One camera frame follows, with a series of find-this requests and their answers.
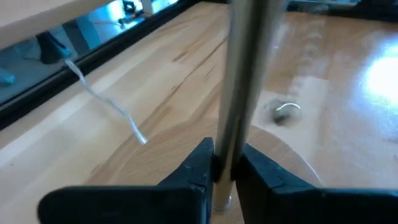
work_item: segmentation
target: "light wood surface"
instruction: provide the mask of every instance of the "light wood surface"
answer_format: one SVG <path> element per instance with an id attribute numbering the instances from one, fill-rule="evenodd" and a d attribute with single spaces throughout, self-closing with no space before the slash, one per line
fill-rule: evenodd
<path id="1" fill-rule="evenodd" d="M 109 2 L 111 0 L 3 0 L 0 2 L 0 49 Z"/>
<path id="2" fill-rule="evenodd" d="M 173 172 L 205 137 L 216 137 L 217 120 L 184 122 L 154 136 L 145 146 L 134 137 L 127 139 L 90 177 L 86 184 L 156 185 Z M 311 167 L 286 143 L 252 126 L 248 143 L 309 183 L 319 186 Z M 243 223 L 237 191 L 227 215 L 213 214 L 212 223 Z"/>
<path id="3" fill-rule="evenodd" d="M 167 131 L 186 125 L 187 133 L 201 132 L 218 117 L 227 22 L 227 6 L 199 3 L 87 80 L 131 112 L 148 147 L 153 140 L 156 152 L 173 149 Z M 267 141 L 280 139 L 324 186 L 398 188 L 397 30 L 395 24 L 286 13 L 254 129 L 265 130 L 259 132 Z M 302 106 L 302 117 L 276 126 L 264 107 L 286 95 Z M 163 139 L 169 143 L 162 145 Z M 117 112 L 72 85 L 0 132 L 0 223 L 35 222 L 40 198 L 65 185 L 138 184 L 133 177 L 148 172 L 142 184 L 154 184 L 188 153 L 145 147 Z M 133 169 L 137 162 L 145 172 Z M 239 223 L 241 216 L 213 220 Z"/>

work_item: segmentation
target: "small white object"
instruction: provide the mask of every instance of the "small white object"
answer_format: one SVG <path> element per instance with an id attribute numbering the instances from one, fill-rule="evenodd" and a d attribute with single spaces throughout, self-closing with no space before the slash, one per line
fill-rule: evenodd
<path id="1" fill-rule="evenodd" d="M 95 96 L 97 99 L 100 99 L 101 101 L 111 105 L 114 109 L 116 109 L 118 112 L 120 112 L 128 121 L 131 130 L 133 133 L 137 136 L 139 142 L 144 145 L 147 142 L 147 139 L 145 136 L 140 132 L 138 129 L 137 125 L 135 124 L 134 120 L 130 116 L 130 114 L 123 109 L 120 105 L 118 105 L 114 100 L 101 96 L 97 94 L 89 85 L 87 85 L 87 82 L 83 76 L 83 73 L 80 71 L 80 69 L 70 60 L 70 59 L 65 59 L 65 63 L 68 65 L 68 67 L 76 73 L 76 75 L 79 77 L 81 84 L 84 86 L 85 90 L 90 93 L 91 95 Z"/>

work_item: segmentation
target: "black frame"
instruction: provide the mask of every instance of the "black frame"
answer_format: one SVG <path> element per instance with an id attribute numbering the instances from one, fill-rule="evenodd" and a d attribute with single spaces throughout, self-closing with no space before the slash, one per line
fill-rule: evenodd
<path id="1" fill-rule="evenodd" d="M 398 22 L 398 8 L 396 5 L 371 5 L 373 0 L 363 0 L 355 4 L 328 4 L 327 12 L 330 16 L 354 17 L 387 22 Z M 84 74 L 92 72 L 126 48 L 135 44 L 152 31 L 162 26 L 169 20 L 181 14 L 200 0 L 180 0 L 176 4 L 160 11 L 158 14 L 141 22 L 137 26 L 125 31 L 117 37 L 107 41 L 92 52 L 76 60 L 76 64 Z M 228 3 L 226 0 L 209 0 L 208 2 Z M 309 6 L 318 4 L 315 1 L 291 1 L 288 11 L 306 11 Z M 24 90 L 18 95 L 8 99 L 0 105 L 0 130 L 9 126 L 19 118 L 25 116 L 36 107 L 45 103 L 51 97 L 60 93 L 77 81 L 77 77 L 67 67 L 49 76 L 42 82 Z"/>
<path id="2" fill-rule="evenodd" d="M 41 224 L 208 224 L 218 172 L 213 152 L 212 138 L 203 139 L 177 169 L 153 186 L 55 190 L 39 202 L 37 216 Z M 248 144 L 231 176 L 246 224 L 398 220 L 398 190 L 317 188 Z"/>

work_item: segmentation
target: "wood grain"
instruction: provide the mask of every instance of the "wood grain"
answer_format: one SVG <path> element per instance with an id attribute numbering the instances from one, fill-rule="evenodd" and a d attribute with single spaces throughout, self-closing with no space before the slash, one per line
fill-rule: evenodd
<path id="1" fill-rule="evenodd" d="M 153 140 L 158 150 L 171 149 L 171 139 L 160 144 L 166 130 L 193 124 L 184 128 L 191 130 L 218 117 L 227 23 L 227 6 L 199 3 L 87 82 L 131 113 L 149 146 Z M 324 186 L 398 188 L 397 30 L 382 22 L 286 13 L 252 125 L 291 148 Z M 274 98 L 293 98 L 301 118 L 272 124 L 267 104 Z M 145 163 L 140 149 L 126 120 L 75 83 L 0 132 L 0 223 L 35 222 L 37 202 L 59 187 L 133 183 L 130 174 L 143 174 L 126 164 L 135 167 L 138 154 Z M 170 153 L 182 159 L 188 152 Z M 167 155 L 151 154 L 151 166 L 143 168 L 171 170 L 180 161 Z M 154 184 L 161 174 L 145 182 Z M 239 212 L 213 218 L 241 220 Z"/>
<path id="2" fill-rule="evenodd" d="M 156 185 L 173 172 L 205 137 L 215 138 L 216 119 L 184 122 L 154 136 L 145 146 L 129 138 L 87 181 L 98 185 Z M 309 183 L 319 186 L 319 179 L 286 143 L 255 126 L 249 131 L 248 143 Z M 214 214 L 212 223 L 244 223 L 236 189 L 227 214 Z"/>

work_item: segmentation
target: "metal pole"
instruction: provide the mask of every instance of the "metal pole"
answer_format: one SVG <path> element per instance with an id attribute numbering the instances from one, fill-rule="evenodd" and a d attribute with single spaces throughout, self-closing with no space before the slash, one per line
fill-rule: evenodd
<path id="1" fill-rule="evenodd" d="M 268 68 L 272 39 L 286 0 L 233 0 L 226 72 L 215 147 L 213 209 L 231 202 L 231 169 L 242 156 L 261 86 Z"/>

